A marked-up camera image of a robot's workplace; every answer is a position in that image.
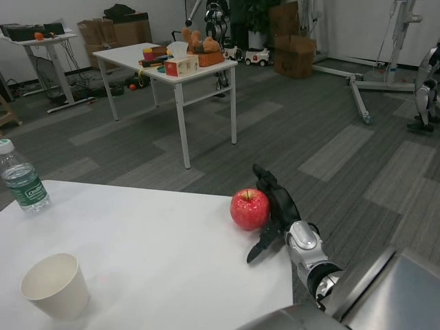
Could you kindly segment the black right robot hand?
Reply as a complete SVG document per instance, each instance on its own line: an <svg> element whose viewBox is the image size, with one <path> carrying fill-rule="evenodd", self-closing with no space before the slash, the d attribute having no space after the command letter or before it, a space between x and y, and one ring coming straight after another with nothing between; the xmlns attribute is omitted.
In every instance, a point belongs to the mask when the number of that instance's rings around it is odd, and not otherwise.
<svg viewBox="0 0 440 330"><path fill-rule="evenodd" d="M257 189L269 200L269 220L263 226L258 243L250 250L247 263L251 263L277 238L288 232L294 222L301 220L294 200L277 178L258 164L252 166L252 171L257 178Z"/></svg>

